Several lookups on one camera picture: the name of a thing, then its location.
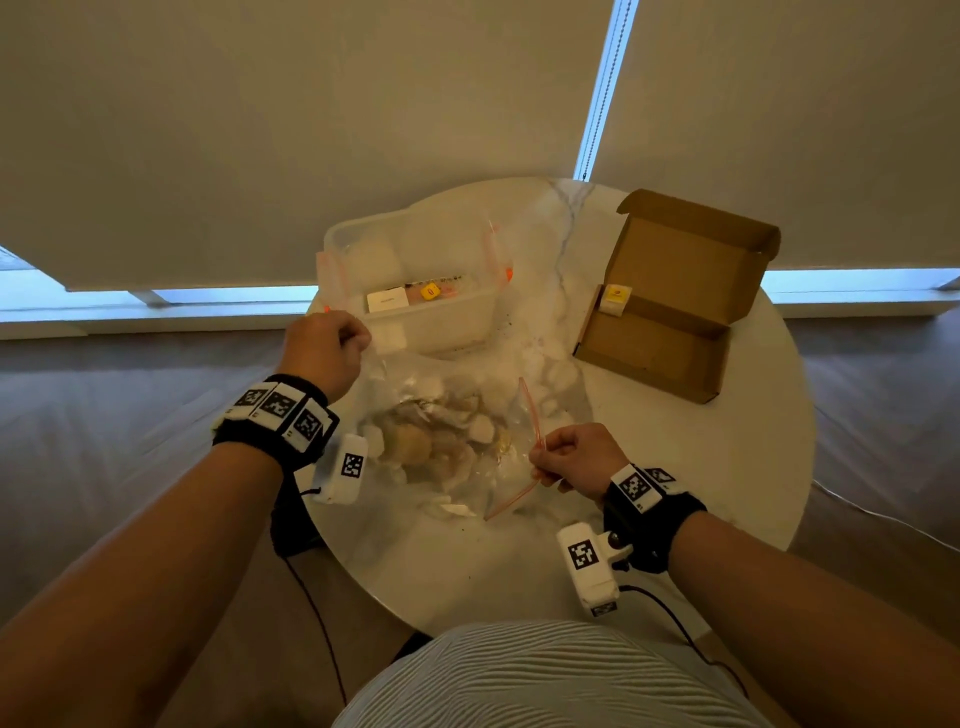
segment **yellow sticker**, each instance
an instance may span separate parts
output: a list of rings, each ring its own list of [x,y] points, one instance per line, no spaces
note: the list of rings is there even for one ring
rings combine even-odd
[[[431,280],[420,289],[420,295],[425,301],[433,301],[440,295],[440,286]]]
[[[630,294],[633,290],[629,285],[610,284],[607,286],[607,291],[603,297],[611,303],[626,303],[628,299],[630,299]]]

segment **cardboard box lid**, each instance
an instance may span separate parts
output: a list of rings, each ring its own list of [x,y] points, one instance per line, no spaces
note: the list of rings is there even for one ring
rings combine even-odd
[[[729,326],[750,312],[780,229],[645,189],[627,195],[628,213],[605,283]]]

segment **open cardboard box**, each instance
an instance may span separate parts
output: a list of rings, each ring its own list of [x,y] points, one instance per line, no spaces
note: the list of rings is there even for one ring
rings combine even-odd
[[[780,230],[639,189],[604,285],[633,292],[620,317],[599,310],[597,287],[574,356],[698,403],[720,393],[730,325],[754,304]]]

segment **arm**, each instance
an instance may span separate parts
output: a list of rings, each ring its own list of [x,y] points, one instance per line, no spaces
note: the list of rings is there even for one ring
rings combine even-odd
[[[601,502],[628,459],[602,425],[551,433],[534,476]],[[644,518],[654,518],[654,506]],[[795,556],[704,512],[680,526],[669,574],[727,647],[807,725],[953,724],[960,651]]]
[[[278,370],[331,401],[370,342],[343,312],[290,326]],[[0,724],[149,725],[227,609],[282,480],[222,443],[92,548],[0,632]]]

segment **round table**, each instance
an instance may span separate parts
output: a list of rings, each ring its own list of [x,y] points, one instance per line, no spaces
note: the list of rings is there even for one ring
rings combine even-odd
[[[527,252],[564,251],[558,270],[572,291],[566,318],[575,340],[623,225],[616,207],[625,194],[585,182],[514,178],[457,187],[413,207],[467,203],[486,210],[514,251],[518,272]],[[712,513],[768,544],[790,545],[812,478],[813,408],[803,362],[762,291],[750,315],[733,325],[723,388],[708,404],[577,363],[594,419],[632,460],[666,468]],[[338,407],[349,404],[343,400]],[[298,473],[302,490],[312,477],[312,468]],[[585,498],[537,490],[536,497],[579,499],[575,507],[582,501],[583,517],[596,522]],[[509,515],[491,522],[438,520],[376,499],[351,506],[320,505],[309,497],[304,502],[349,574],[428,635],[496,619],[591,619],[580,606],[555,532],[529,528]],[[658,594],[695,639],[708,631],[668,576],[631,570],[618,578]],[[641,638],[664,639],[676,631],[659,607],[638,594],[621,596],[619,609],[598,621]]]

